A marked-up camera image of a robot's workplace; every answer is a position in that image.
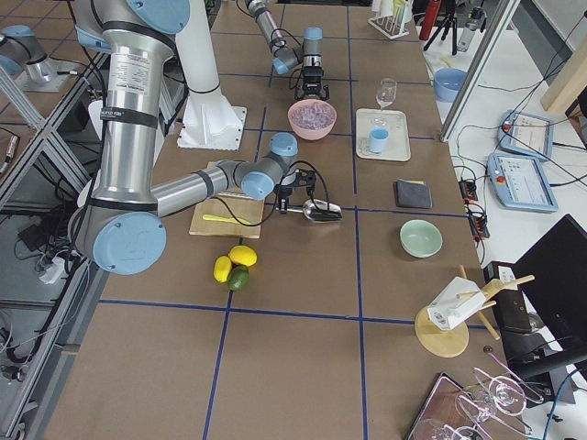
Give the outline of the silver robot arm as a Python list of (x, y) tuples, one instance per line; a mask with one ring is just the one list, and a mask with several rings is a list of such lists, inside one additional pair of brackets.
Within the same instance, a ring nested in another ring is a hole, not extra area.
[(187, 104), (179, 143), (236, 149), (246, 111), (222, 94), (205, 5), (201, 1), (79, 1), (80, 43), (109, 54), (100, 112), (100, 175), (70, 225), (76, 249), (103, 270), (131, 275), (148, 269), (166, 245), (162, 219), (218, 193), (239, 188), (263, 200), (298, 177), (294, 136), (280, 133), (249, 162), (221, 160), (160, 185), (152, 169), (166, 134), (160, 111), (163, 70), (177, 60)]
[(329, 87), (323, 83), (322, 29), (308, 27), (303, 40), (299, 41), (289, 31), (277, 26), (266, 1), (248, 0), (245, 5), (267, 41), (273, 69), (280, 75), (290, 75), (288, 87), (293, 91), (294, 99), (327, 101)]

